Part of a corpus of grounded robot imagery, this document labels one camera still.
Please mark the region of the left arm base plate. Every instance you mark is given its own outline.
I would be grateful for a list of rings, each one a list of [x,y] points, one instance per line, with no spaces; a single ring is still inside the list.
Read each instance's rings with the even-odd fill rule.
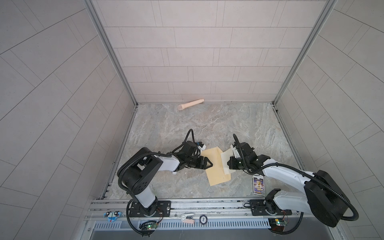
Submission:
[[[128,216],[131,218],[159,218],[169,217],[171,201],[155,201],[148,208],[140,203],[131,202],[127,205]]]

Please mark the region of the cream letter paper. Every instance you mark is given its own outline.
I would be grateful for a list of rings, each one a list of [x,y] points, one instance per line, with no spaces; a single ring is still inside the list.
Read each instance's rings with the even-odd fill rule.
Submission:
[[[230,160],[230,157],[233,157],[233,151],[232,149],[228,149],[227,151],[221,153],[221,159],[222,159],[222,165],[223,165],[223,170],[225,175],[230,175],[232,173],[235,173],[235,170],[231,170],[230,167],[228,166],[228,161]]]

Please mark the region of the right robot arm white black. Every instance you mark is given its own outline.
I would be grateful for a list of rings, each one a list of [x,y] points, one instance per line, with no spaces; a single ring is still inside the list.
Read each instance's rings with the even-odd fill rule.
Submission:
[[[231,172],[242,170],[253,175],[253,192],[264,197],[244,205],[254,216],[307,213],[328,227],[335,227],[340,220],[355,221],[359,217],[327,172],[298,170],[269,156],[257,155],[249,144],[239,142],[231,145],[223,166]]]

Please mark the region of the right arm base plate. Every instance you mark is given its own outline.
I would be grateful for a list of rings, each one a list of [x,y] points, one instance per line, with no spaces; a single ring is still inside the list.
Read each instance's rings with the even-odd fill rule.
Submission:
[[[252,216],[283,216],[292,215],[291,210],[282,210],[272,200],[250,200]]]

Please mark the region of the yellow manila envelope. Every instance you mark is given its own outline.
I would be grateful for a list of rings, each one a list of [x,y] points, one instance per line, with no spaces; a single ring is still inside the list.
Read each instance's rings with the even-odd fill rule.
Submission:
[[[211,148],[202,151],[201,155],[207,157],[213,164],[212,167],[206,169],[206,174],[210,183],[210,186],[222,184],[231,180],[231,175],[226,175],[223,168],[221,154],[223,151],[218,148]]]

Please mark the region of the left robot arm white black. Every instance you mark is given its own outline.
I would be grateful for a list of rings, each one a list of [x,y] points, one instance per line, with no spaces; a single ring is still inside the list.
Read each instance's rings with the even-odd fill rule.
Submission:
[[[144,215],[151,216],[158,206],[158,198],[149,187],[156,173],[176,173],[184,168],[211,168],[213,163],[201,155],[203,145],[202,142],[185,141],[166,154],[143,147],[119,168],[118,185],[139,204],[139,210]]]

